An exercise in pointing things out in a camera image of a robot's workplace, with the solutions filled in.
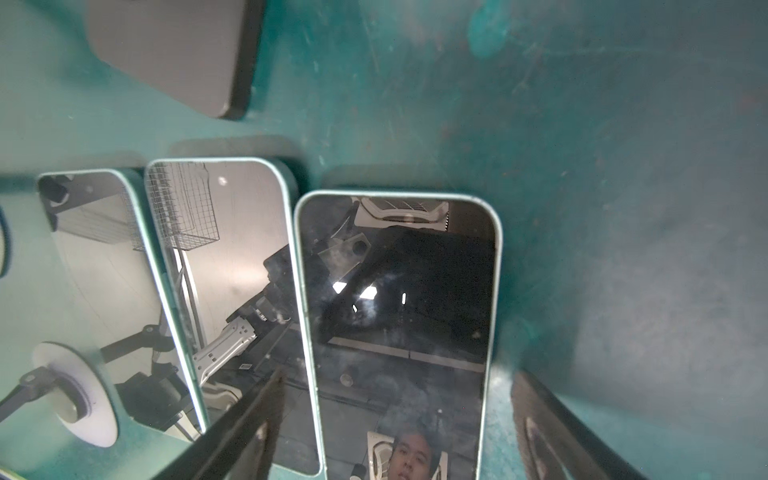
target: green work surface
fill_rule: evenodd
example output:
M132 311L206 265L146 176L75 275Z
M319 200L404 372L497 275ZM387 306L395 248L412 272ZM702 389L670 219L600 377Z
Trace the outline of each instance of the green work surface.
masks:
M525 477L509 402L520 366L649 478L768 476L764 2L269 0L237 122L101 63L83 11L0 3L0 204L19 245L0 280L1 390L44 339L28 329L77 322L35 294L61 280L30 177L279 157L303 191L460 191L498 211L482 478ZM180 451L123 434L121 457L69 445L22 473L62 478L83 458L100 478L137 478ZM147 452L150 437L167 445Z

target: white disc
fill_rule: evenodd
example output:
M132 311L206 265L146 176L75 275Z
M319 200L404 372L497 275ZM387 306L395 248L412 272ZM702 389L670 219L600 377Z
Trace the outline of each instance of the white disc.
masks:
M43 342L32 351L32 364L48 367L67 376L84 394L88 412L75 423L61 420L70 432L97 447L112 446L118 439L118 421L109 403L107 390L96 373L74 350L57 343Z

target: man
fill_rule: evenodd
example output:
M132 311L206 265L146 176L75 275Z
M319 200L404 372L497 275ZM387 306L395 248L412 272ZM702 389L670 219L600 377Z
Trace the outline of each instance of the man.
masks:
M418 429L397 435L392 443L388 480L429 480L440 463L440 449Z

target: bright light spot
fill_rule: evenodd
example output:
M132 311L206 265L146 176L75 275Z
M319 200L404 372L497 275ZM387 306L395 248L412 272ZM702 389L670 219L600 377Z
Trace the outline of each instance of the bright light spot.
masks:
M376 294L377 294L376 287L371 285L362 291L362 293L360 294L360 298L364 298L366 300L373 300L374 298L376 298Z

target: dark round object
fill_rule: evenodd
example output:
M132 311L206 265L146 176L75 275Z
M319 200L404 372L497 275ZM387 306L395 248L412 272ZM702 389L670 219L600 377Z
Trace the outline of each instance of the dark round object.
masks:
M352 252L354 252L355 255L363 255L366 250L368 250L368 245L362 240L357 240L355 244L352 245Z

